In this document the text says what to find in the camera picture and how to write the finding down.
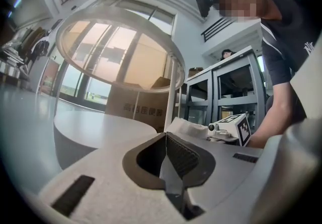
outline black rubber pad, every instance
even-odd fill
[[[251,162],[251,163],[256,163],[258,160],[258,158],[255,156],[250,156],[250,155],[240,154],[240,153],[234,154],[233,157],[236,159],[246,161],[246,162]]]
[[[69,217],[79,204],[81,198],[86,194],[95,178],[81,175],[67,188],[67,190],[51,205],[62,215]]]

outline white device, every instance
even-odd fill
[[[228,140],[224,136],[229,136],[229,134],[229,140],[235,137],[239,140],[240,146],[245,147],[247,145],[251,137],[251,129],[246,114],[228,116],[217,122],[211,123],[208,126],[208,136],[213,136],[221,140]]]

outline circular glass dome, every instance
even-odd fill
[[[112,85],[167,92],[173,62],[176,88],[184,82],[184,60],[170,36],[124,9],[101,6],[74,13],[59,28],[56,46],[69,64]]]

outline white floor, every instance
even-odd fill
[[[0,85],[0,152],[15,184],[38,193],[61,172],[53,137],[54,97]],[[89,111],[59,101],[57,112]]]

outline ceiling light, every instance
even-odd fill
[[[14,3],[14,8],[16,8],[19,4],[20,4],[21,0],[16,0],[16,2]]]

